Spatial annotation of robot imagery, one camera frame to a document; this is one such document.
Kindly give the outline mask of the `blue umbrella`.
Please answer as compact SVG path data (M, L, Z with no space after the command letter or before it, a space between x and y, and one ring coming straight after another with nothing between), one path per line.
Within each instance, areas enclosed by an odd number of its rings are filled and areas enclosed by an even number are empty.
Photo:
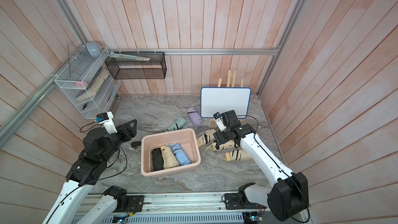
M192 163L188 155L179 144L169 144L169 147L171 148L175 158L181 166L186 166Z

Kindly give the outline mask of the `beige umbrella black stripes small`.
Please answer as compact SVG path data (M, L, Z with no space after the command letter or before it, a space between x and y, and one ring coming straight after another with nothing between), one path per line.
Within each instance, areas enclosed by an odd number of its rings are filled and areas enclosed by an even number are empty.
M198 147L202 147L206 144L212 144L215 141L214 134L216 133L215 129L207 130L204 134L202 134L199 138L197 138Z

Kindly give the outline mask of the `plain beige umbrella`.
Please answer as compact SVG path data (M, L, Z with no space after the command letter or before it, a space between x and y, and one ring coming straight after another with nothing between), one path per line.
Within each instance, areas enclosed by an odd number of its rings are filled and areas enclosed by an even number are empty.
M179 162L175 158L175 156L169 146L161 146L161 151L162 151L162 157L164 160L163 166L164 166L165 170L180 167Z

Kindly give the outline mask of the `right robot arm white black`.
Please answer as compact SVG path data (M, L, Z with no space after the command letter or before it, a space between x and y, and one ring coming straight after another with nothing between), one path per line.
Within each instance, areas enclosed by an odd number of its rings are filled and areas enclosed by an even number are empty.
M255 183L247 183L238 193L224 196L226 208L264 206L281 222L309 210L308 180L303 173L294 173L284 165L261 141L256 129L241 124L235 111L215 113L214 120L219 128L214 134L216 146L233 141L252 157L272 187L267 191Z

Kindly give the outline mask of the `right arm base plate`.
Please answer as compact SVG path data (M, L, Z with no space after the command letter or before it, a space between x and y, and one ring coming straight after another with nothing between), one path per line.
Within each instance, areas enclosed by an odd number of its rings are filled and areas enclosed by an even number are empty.
M228 210L238 209L267 209L266 206L262 206L256 203L251 203L247 200L243 193L227 193L221 198L221 201L225 204Z

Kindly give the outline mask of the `pink plastic storage box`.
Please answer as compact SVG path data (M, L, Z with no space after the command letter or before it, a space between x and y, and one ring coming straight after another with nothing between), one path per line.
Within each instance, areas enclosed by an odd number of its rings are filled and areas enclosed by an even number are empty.
M193 129L148 135L142 139L141 174L166 176L193 170L201 155Z

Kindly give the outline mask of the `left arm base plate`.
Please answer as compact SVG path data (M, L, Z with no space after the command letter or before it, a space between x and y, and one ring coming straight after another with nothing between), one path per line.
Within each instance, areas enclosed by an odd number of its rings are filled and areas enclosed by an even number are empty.
M117 208L114 212L126 212L126 213L138 213L143 209L145 196L134 195L127 196L123 195L119 200L117 200Z

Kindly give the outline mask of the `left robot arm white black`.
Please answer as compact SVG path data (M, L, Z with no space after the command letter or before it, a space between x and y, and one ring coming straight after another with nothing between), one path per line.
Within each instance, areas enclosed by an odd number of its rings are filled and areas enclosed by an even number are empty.
M102 173L110 166L114 153L123 152L121 144L137 134L137 120L115 126L111 119L97 118L99 127L87 131L84 149L66 175L60 195L44 220L46 224L69 224L81 203L94 185L103 180ZM128 206L126 190L111 186L102 198L81 220L82 224L97 224L115 210L125 211Z

